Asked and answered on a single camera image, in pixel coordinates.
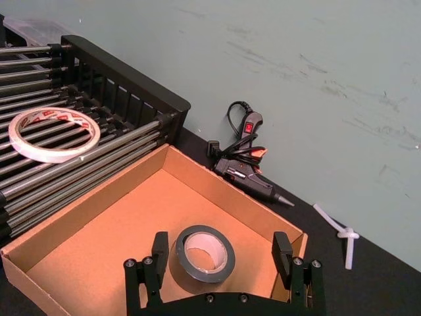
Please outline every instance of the glue gun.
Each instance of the glue gun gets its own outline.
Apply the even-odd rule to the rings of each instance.
[[[230,118],[230,112],[235,105],[240,105],[245,110],[239,130],[232,124]],[[218,141],[208,142],[207,156],[217,159],[212,168],[213,171],[250,196],[272,203],[280,202],[294,206],[292,202],[281,196],[267,179],[260,175],[259,163],[267,149],[252,145],[253,140],[257,137],[256,130],[263,123],[262,115],[254,112],[246,102],[236,101],[228,108],[227,117],[238,141],[224,151],[220,149]]]

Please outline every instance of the cardboard box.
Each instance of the cardboard box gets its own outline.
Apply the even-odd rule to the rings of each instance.
[[[219,230],[234,247],[234,271],[218,291],[286,299],[273,232],[286,232],[300,257],[307,235],[168,145],[5,246],[1,257],[9,281],[49,315],[125,315],[123,262],[150,255],[157,231],[168,231],[171,246],[196,224]],[[190,295],[167,268],[164,302]]]

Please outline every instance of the black duct tape roll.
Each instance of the black duct tape roll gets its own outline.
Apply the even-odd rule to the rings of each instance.
[[[214,267],[198,267],[187,254],[199,249],[209,254]],[[235,253],[228,239],[216,229],[197,225],[183,230],[170,252],[170,271],[174,280],[192,294],[215,292],[232,273]]]

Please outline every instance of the light blue wall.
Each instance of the light blue wall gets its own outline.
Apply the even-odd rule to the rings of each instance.
[[[247,100],[264,117],[264,174],[421,270],[419,0],[0,0],[0,12],[58,20],[180,94],[204,139],[228,144],[226,108]]]

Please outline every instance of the black cable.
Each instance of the black cable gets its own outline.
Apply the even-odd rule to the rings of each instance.
[[[235,105],[240,105],[245,110],[244,117],[246,117],[248,114],[252,113],[253,110],[251,109],[250,105],[247,102],[244,101],[235,101],[231,103],[231,105],[228,107],[228,112],[226,113],[228,117],[228,122],[230,123],[232,129],[234,130],[237,137],[240,137],[240,131],[234,126],[234,124],[231,121],[231,110]],[[243,163],[247,163],[252,166],[259,166],[260,161],[262,160],[262,157],[255,157],[252,156],[251,153],[256,150],[265,150],[266,148],[262,146],[255,146],[255,147],[249,147],[249,148],[243,148],[240,149],[240,147],[246,143],[252,142],[257,138],[257,134],[250,134],[246,137],[243,137],[242,139],[236,141],[232,145],[228,146],[224,151],[220,152],[220,157],[225,157],[228,159],[235,159],[238,161],[241,161]]]
[[[245,109],[245,115],[253,112],[253,110],[251,109],[250,105],[245,101],[235,101],[235,102],[231,103],[231,105],[228,107],[228,112],[226,113],[226,116],[228,117],[228,122],[230,123],[230,125],[231,125],[232,129],[234,130],[236,136],[239,137],[239,131],[234,126],[234,124],[232,124],[231,116],[230,116],[231,110],[235,105],[241,105],[243,107],[243,109]]]

